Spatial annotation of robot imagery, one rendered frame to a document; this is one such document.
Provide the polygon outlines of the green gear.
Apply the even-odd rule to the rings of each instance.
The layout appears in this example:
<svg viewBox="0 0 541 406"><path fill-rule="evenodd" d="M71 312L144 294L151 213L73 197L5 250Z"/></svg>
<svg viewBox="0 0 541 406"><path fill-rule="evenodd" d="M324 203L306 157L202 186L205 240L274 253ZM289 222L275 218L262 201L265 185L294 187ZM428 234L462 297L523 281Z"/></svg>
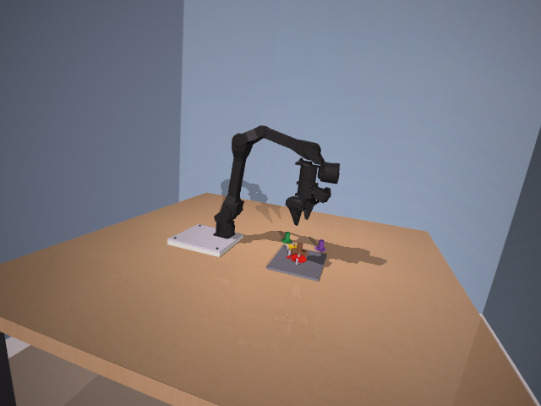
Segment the green gear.
<svg viewBox="0 0 541 406"><path fill-rule="evenodd" d="M289 232L285 232L285 238L281 240L282 243L286 243L286 244L290 244L292 242L292 240L290 239L290 233Z"/></svg>

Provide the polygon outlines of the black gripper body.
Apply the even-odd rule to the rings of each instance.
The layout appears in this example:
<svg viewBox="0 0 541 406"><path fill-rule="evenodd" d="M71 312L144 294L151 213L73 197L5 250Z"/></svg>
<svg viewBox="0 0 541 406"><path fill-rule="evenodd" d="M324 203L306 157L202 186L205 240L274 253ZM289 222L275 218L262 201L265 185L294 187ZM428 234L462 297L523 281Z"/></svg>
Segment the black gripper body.
<svg viewBox="0 0 541 406"><path fill-rule="evenodd" d="M295 196L286 199L286 206L303 209L306 207L307 201L315 202L317 200L313 196L311 198L310 196L308 196L309 189L316 186L316 182L299 179L299 181L297 181L297 184L298 192L295 193Z"/></svg>

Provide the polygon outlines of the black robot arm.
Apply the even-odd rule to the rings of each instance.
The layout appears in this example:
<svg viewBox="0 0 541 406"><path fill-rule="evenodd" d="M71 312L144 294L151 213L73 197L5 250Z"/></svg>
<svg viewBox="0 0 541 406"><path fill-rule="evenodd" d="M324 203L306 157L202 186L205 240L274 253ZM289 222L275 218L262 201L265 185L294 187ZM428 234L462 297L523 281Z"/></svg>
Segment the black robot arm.
<svg viewBox="0 0 541 406"><path fill-rule="evenodd" d="M340 163L325 162L323 156L320 154L320 146L317 143L306 140L297 140L264 125L260 125L257 128L242 134L235 134L232 137L233 163L228 194L223 201L221 211L214 216L216 222L216 233L213 234L214 236L229 239L235 235L233 219L236 219L241 211L243 211L244 200L241 200L240 192L246 159L251 152L253 144L263 138L290 148L303 158L311 160L314 164L320 165L314 165L312 162L300 158L295 162L296 165L301 166L299 174L300 179L315 181L318 168L318 178L320 179L320 182L332 184L338 183ZM331 189L328 187L324 189L320 188L318 187L318 184L319 183L316 183L316 186L309 189L308 196L310 196L310 198L313 196L319 202L325 203L331 197Z"/></svg>

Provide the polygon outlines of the brown toothed gear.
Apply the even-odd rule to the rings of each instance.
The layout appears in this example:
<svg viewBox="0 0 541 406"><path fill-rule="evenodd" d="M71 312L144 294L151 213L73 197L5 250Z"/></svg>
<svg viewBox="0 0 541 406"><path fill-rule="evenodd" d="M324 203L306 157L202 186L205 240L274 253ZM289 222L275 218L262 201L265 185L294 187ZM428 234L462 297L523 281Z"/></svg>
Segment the brown toothed gear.
<svg viewBox="0 0 541 406"><path fill-rule="evenodd" d="M303 249L303 243L301 243L301 242L298 242L297 248L292 248L291 249L291 254L292 255L300 254L302 256L307 256L308 253L309 252L307 250Z"/></svg>

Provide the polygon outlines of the red gear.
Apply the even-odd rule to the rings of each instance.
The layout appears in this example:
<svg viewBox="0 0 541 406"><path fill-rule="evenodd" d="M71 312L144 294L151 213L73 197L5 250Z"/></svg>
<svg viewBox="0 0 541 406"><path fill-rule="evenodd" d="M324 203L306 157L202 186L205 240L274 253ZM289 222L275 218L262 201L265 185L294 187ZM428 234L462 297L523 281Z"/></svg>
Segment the red gear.
<svg viewBox="0 0 541 406"><path fill-rule="evenodd" d="M301 262L304 263L307 260L306 257L302 256L302 255L300 255L300 257L298 257L298 254L291 256L291 260L294 261L294 262L296 262L297 258L298 258L299 263L301 263Z"/></svg>

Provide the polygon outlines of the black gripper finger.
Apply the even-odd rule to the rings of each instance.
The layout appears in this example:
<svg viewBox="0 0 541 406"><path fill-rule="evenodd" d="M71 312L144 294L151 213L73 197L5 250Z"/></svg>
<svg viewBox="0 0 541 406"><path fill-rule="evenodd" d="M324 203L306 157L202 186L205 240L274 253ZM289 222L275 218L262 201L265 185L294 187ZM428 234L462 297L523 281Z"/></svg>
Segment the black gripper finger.
<svg viewBox="0 0 541 406"><path fill-rule="evenodd" d="M313 210L314 206L318 204L319 201L307 201L306 209L303 211L305 220L309 219L310 213Z"/></svg>
<svg viewBox="0 0 541 406"><path fill-rule="evenodd" d="M299 223L299 220L300 220L300 217L301 217L301 213L302 211L304 211L306 208L303 208L303 209L298 209L298 208L294 208L294 207L290 207L288 206L287 207L292 215L292 219L293 219L293 222L294 222L294 225L298 225Z"/></svg>

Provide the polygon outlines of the purple gear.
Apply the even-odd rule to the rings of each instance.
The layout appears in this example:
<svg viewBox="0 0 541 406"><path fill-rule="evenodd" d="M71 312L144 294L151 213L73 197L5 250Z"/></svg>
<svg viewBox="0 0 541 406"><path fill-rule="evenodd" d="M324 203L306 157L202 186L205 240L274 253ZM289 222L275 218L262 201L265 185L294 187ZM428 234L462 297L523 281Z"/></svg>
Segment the purple gear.
<svg viewBox="0 0 541 406"><path fill-rule="evenodd" d="M324 248L324 240L323 239L320 239L319 241L319 246L316 246L315 247L315 250L319 251L319 252L325 252L326 251L326 248Z"/></svg>

